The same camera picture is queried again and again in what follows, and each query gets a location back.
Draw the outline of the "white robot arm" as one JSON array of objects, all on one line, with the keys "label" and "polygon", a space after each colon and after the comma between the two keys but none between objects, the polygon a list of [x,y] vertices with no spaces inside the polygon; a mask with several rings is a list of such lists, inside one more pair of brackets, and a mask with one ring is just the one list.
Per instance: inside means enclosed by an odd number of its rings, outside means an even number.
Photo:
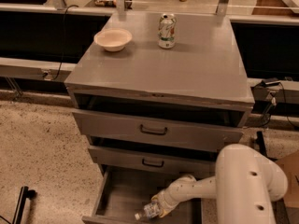
[{"label": "white robot arm", "polygon": [[214,199],[218,224],[276,224],[272,203],[284,197],[288,179],[273,161],[251,147],[229,145],[221,150],[215,175],[202,180],[184,175],[152,197],[165,217],[180,203]]}]

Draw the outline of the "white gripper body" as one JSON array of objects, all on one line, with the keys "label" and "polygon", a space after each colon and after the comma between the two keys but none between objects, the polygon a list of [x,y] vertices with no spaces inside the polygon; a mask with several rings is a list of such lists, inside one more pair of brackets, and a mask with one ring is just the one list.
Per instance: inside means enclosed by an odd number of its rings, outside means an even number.
[{"label": "white gripper body", "polygon": [[178,202],[175,201],[168,191],[165,189],[161,190],[157,194],[157,200],[160,205],[161,213],[162,214],[169,214],[172,212],[178,205]]}]

